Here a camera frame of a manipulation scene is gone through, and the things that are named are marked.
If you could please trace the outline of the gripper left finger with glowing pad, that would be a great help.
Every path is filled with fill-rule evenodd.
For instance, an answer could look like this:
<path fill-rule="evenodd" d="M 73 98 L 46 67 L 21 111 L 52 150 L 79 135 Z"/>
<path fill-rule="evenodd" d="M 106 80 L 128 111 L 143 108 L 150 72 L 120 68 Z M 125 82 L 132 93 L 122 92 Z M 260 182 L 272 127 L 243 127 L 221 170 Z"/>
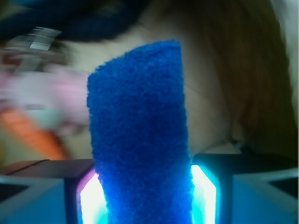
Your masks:
<path fill-rule="evenodd" d="M 91 159 L 21 161 L 0 169 L 2 224 L 106 224 Z"/>

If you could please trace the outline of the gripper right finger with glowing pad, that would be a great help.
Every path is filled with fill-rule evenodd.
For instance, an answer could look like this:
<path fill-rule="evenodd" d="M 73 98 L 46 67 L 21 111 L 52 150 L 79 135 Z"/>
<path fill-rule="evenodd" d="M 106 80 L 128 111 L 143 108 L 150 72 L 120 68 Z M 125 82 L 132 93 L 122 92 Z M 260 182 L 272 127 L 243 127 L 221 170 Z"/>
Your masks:
<path fill-rule="evenodd" d="M 275 154 L 198 154 L 195 224 L 296 224 L 298 162 Z"/>

